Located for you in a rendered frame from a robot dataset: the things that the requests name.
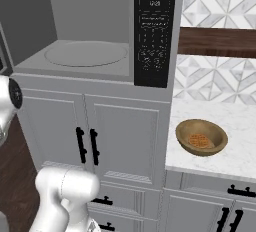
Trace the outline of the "orange waffle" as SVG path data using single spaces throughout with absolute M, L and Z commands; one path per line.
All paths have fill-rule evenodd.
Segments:
M 197 148 L 208 148 L 210 146 L 209 139 L 203 134 L 191 134 L 188 142 Z

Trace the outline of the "dark wooden wall shelf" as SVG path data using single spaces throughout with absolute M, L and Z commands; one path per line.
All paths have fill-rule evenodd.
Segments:
M 256 30 L 181 27 L 178 53 L 256 58 Z

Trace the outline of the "grey drawer front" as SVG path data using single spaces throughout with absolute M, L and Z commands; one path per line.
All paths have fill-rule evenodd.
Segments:
M 191 173 L 181 173 L 179 189 L 191 194 L 209 196 L 225 207 L 231 206 L 236 200 L 256 203 L 256 198 L 229 194 L 227 189 L 232 185 L 236 189 L 244 190 L 249 187 L 252 192 L 256 192 L 256 183 L 244 182 L 235 179 L 218 178 L 206 175 Z
M 103 180 L 96 198 L 103 199 L 108 196 L 113 205 L 90 202 L 89 207 L 157 220 L 161 194 L 162 184 L 136 184 L 132 181 L 116 183 Z
M 89 213 L 99 224 L 110 222 L 115 227 L 114 232 L 157 232 L 158 221 L 122 214 L 107 213 L 90 209 Z

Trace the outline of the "grey microwave oven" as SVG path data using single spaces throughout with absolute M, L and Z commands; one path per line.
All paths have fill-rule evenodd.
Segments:
M 19 73 L 166 87 L 182 0 L 0 0 L 0 26 Z

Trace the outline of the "grey cupboard door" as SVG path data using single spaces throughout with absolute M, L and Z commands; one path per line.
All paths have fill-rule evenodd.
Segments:
M 93 171 L 85 105 L 81 94 L 22 89 L 18 112 L 34 166 L 67 167 Z M 76 127 L 84 131 L 86 163 L 81 163 Z
M 236 201 L 230 223 L 234 222 L 236 210 L 243 210 L 243 216 L 235 232 L 256 232 L 256 203 Z
M 165 189 L 159 232 L 216 232 L 223 207 L 209 196 Z
M 137 187 L 161 188 L 170 104 L 87 95 L 85 105 L 99 151 L 95 167 L 99 178 Z

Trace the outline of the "brown wooden bowl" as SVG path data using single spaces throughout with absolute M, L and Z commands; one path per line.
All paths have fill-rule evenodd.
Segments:
M 222 151 L 228 143 L 226 132 L 218 125 L 201 119 L 188 119 L 180 122 L 175 129 L 179 144 L 189 153 L 196 156 L 212 156 Z M 208 148 L 197 148 L 190 145 L 188 138 L 191 134 L 203 134 L 209 139 Z

